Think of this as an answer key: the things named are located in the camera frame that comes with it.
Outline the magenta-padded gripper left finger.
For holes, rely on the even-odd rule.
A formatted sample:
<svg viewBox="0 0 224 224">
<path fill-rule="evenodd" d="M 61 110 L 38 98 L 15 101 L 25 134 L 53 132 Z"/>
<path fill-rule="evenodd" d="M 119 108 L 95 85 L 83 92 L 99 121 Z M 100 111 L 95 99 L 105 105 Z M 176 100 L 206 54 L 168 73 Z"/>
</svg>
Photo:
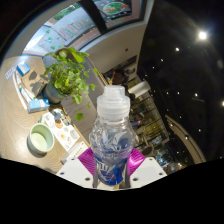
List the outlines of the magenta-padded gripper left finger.
<svg viewBox="0 0 224 224">
<path fill-rule="evenodd" d="M 68 159 L 57 176 L 84 188 L 95 188 L 96 162 L 92 150 L 88 148 L 77 158 Z"/>
</svg>

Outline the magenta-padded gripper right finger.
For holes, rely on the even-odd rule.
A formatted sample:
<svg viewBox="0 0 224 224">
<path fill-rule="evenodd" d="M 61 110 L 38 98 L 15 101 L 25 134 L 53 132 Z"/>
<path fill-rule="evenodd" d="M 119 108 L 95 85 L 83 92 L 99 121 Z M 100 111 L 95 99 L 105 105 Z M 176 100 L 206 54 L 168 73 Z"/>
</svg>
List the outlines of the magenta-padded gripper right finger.
<svg viewBox="0 0 224 224">
<path fill-rule="evenodd" d="M 167 174 L 153 157 L 145 157 L 133 149 L 127 161 L 127 186 L 143 187 Z"/>
</svg>

